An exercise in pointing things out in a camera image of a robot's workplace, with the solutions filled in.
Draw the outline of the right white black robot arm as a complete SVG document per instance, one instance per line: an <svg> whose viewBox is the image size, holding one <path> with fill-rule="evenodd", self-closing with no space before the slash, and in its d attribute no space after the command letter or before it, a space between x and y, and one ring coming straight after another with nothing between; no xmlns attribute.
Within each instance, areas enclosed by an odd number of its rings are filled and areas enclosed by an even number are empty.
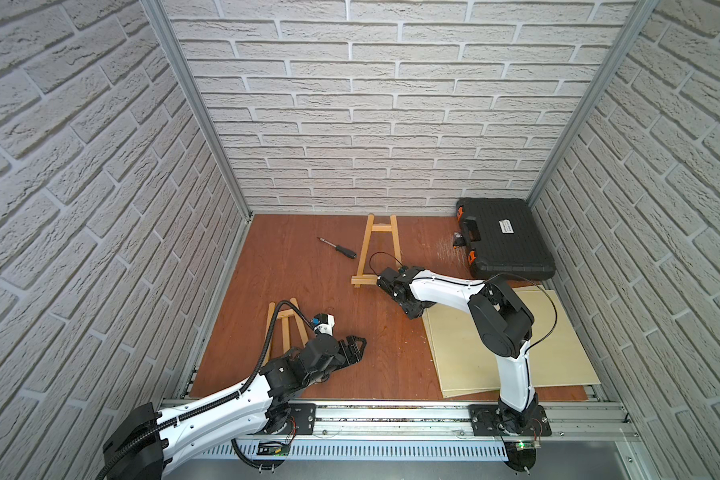
<svg viewBox="0 0 720 480"><path fill-rule="evenodd" d="M508 428L511 421L519 427L528 423L538 407L528 355L534 316L505 281L457 279L403 266L384 269L376 284L410 319L421 317L434 305L469 314L479 339L497 360L497 414L504 427Z"/></svg>

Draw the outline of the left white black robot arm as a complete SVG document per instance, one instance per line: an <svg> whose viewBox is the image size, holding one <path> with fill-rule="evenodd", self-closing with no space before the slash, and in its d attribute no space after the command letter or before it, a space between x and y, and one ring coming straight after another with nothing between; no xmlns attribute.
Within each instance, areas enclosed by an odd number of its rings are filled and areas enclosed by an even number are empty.
<svg viewBox="0 0 720 480"><path fill-rule="evenodd" d="M98 479L161 479L226 441L277 433L291 419L290 402L311 385L360 362L367 340L319 333L302 348L269 360L247 380L179 407L133 410L102 446Z"/></svg>

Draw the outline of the wooden easel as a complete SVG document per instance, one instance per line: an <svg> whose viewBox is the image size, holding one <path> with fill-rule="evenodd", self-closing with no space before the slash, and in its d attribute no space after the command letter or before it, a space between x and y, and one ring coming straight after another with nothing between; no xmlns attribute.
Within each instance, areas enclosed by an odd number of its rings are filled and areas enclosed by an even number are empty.
<svg viewBox="0 0 720 480"><path fill-rule="evenodd" d="M378 274L371 268L372 257L376 252L371 253L371 240L379 234L387 234L391 238L392 251L388 252L395 259L398 266L402 265L402 250L400 241L399 222L397 215L390 215L386 222L379 223L374 214L369 214L366 219L365 230L361 242L361 249L358 256L356 273L351 277L350 284L353 288L359 289L363 286L376 284Z"/></svg>
<svg viewBox="0 0 720 480"><path fill-rule="evenodd" d="M292 348L303 348L309 340L309 324L304 323L291 307L278 311L272 339L267 344L263 364L277 358Z"/></svg>

